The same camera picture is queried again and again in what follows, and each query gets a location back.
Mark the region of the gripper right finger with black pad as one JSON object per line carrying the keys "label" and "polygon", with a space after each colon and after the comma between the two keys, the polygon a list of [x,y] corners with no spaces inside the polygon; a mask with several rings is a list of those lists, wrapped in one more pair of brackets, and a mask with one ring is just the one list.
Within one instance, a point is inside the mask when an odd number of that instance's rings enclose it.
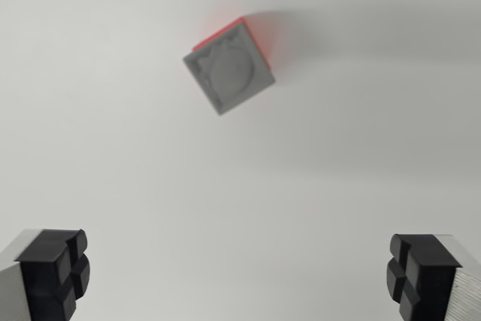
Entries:
{"label": "gripper right finger with black pad", "polygon": [[480,261],[451,235],[390,241],[386,283],[406,321],[480,319]]}

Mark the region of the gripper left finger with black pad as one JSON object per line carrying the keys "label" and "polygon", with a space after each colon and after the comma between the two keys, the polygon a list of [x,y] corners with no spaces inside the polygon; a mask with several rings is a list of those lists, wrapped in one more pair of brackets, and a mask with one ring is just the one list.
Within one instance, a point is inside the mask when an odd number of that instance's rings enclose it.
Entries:
{"label": "gripper left finger with black pad", "polygon": [[89,285],[84,230],[25,229],[1,251],[1,319],[70,320]]}

